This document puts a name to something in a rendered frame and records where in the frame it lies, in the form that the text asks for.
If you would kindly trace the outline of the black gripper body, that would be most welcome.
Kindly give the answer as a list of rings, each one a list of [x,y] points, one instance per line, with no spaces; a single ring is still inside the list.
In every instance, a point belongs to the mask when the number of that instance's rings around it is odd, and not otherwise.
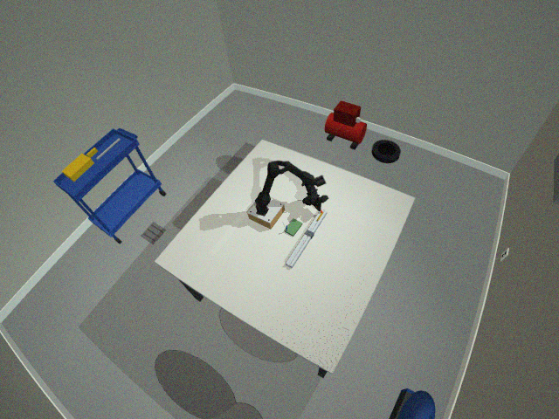
[[[315,201],[316,201],[317,203],[324,203],[324,202],[326,202],[326,201],[329,199],[329,197],[328,197],[327,195],[319,197],[320,195],[318,195],[317,190],[318,190],[318,189],[314,189],[314,190],[312,190],[312,191],[308,191],[307,194],[309,194],[309,195],[313,194],[313,195],[316,197],[316,200],[315,200]],[[306,197],[302,200],[303,203],[304,203],[305,199],[306,199]]]

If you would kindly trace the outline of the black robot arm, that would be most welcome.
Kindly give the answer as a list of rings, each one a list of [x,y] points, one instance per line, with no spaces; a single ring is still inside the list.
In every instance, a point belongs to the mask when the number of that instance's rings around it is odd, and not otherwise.
[[[280,169],[280,166],[284,166],[284,168]],[[267,177],[264,184],[263,190],[259,193],[258,197],[255,199],[256,203],[256,214],[265,216],[268,212],[268,208],[266,207],[268,203],[271,201],[271,197],[269,195],[271,187],[273,185],[274,178],[278,175],[285,173],[286,171],[290,171],[294,175],[298,176],[302,180],[302,187],[305,186],[307,191],[312,191],[315,189],[315,186],[320,187],[321,185],[326,184],[325,178],[323,175],[320,175],[314,178],[313,175],[308,173],[307,171],[302,171],[301,169],[294,166],[290,161],[270,161],[267,165]],[[312,203],[316,200],[316,197],[311,194],[307,194],[307,197],[304,201],[306,205],[311,206]]]

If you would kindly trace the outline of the grey slotted metal rail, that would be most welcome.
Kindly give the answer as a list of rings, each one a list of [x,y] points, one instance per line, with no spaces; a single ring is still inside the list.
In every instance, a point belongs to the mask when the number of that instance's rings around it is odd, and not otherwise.
[[[294,250],[293,254],[287,260],[286,265],[290,266],[291,268],[293,268],[294,264],[298,261],[298,259],[300,258],[300,255],[302,254],[302,252],[307,247],[309,241],[314,237],[314,233],[317,231],[317,229],[319,228],[319,226],[320,226],[321,222],[323,221],[324,217],[328,213],[327,211],[325,211],[323,209],[321,209],[321,210],[324,213],[322,214],[320,220],[318,218],[319,218],[321,212],[318,213],[318,215],[316,216],[316,218],[314,219],[314,221],[312,222],[312,224],[308,228],[307,232],[305,233],[304,237],[300,240],[300,242],[297,245],[296,249]],[[319,221],[317,221],[317,219]]]

